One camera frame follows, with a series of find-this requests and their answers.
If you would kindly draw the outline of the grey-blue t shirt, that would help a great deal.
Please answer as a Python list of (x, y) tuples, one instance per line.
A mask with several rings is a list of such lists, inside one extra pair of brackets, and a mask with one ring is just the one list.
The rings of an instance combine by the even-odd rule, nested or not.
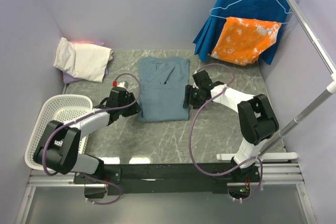
[(141, 84), (140, 122), (188, 120), (188, 108), (183, 108), (185, 86), (190, 77), (190, 62), (180, 57), (138, 60)]

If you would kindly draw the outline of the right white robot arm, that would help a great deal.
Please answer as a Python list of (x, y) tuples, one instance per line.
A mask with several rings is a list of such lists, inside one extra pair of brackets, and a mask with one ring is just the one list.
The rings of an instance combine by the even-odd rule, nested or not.
[(194, 85), (186, 85), (183, 108), (205, 107), (206, 102), (221, 104), (238, 114), (243, 136), (238, 152), (233, 156), (230, 175), (241, 182), (248, 175), (261, 148), (278, 130), (279, 123), (264, 94), (252, 95), (230, 88), (220, 81), (212, 81), (205, 70), (193, 74)]

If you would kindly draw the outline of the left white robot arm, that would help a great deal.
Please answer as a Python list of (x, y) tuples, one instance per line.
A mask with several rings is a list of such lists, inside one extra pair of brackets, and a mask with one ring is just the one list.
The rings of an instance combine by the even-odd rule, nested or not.
[(104, 161), (78, 152), (80, 141), (94, 131), (141, 111), (132, 92), (113, 87), (89, 113), (67, 123), (50, 121), (33, 154), (34, 162), (60, 174), (85, 173), (93, 183), (105, 178)]

